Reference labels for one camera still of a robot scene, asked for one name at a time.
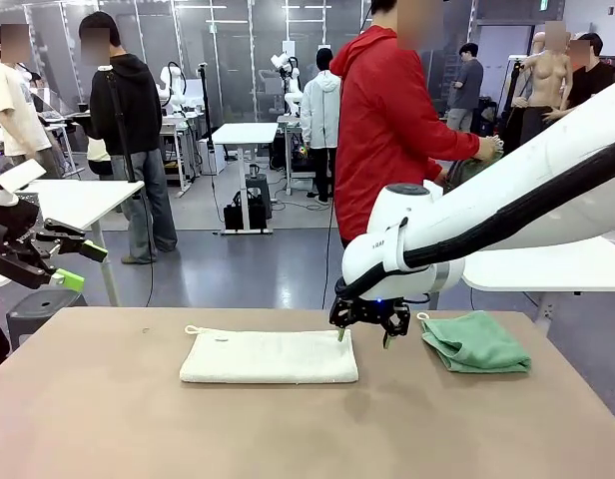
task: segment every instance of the brown table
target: brown table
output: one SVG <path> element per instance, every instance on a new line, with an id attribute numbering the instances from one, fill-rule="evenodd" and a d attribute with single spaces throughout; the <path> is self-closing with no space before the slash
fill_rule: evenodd
<path id="1" fill-rule="evenodd" d="M 434 311 L 432 317 L 460 313 Z M 64 309 L 0 367 L 0 479 L 615 478 L 615 419 L 522 314 L 529 375 L 447 372 L 352 330 L 349 385 L 191 385 L 184 326 L 327 329 L 317 311 Z"/>

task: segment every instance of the black shirt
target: black shirt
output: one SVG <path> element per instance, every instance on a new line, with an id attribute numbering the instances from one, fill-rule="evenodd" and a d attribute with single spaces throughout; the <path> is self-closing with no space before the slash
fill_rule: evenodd
<path id="1" fill-rule="evenodd" d="M 162 116 L 157 86 L 148 66 L 132 54 L 110 59 L 124 114 L 129 153 L 150 152 L 159 148 Z M 104 140 L 109 155 L 123 155 L 119 128 L 106 73 L 92 79 L 90 114 L 97 140 Z"/>
<path id="2" fill-rule="evenodd" d="M 569 108 L 577 107 L 589 100 L 592 95 L 602 92 L 614 83 L 615 67 L 600 62 L 591 70 L 585 67 L 574 72 L 574 85 L 569 94 Z"/>

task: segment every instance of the shoe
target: shoe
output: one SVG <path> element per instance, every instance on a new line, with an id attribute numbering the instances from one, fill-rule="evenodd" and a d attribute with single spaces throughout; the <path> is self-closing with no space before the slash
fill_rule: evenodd
<path id="1" fill-rule="evenodd" d="M 121 258 L 122 264 L 150 264 L 151 262 L 157 262 L 157 258 L 153 257 L 152 261 L 139 261 L 138 259 L 133 256 L 130 256 L 129 254 Z"/>

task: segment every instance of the folded green towel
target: folded green towel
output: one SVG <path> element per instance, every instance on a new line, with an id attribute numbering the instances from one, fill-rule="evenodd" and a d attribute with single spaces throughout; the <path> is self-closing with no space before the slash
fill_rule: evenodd
<path id="1" fill-rule="evenodd" d="M 423 319 L 423 340 L 453 372 L 528 372 L 531 358 L 493 317 L 474 311 L 456 319 Z"/>

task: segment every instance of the white hoodie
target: white hoodie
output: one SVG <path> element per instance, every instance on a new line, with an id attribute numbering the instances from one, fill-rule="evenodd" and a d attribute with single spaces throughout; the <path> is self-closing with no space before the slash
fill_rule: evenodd
<path id="1" fill-rule="evenodd" d="M 340 78 L 324 70 L 307 83 L 301 102 L 301 128 L 310 148 L 336 148 Z"/>

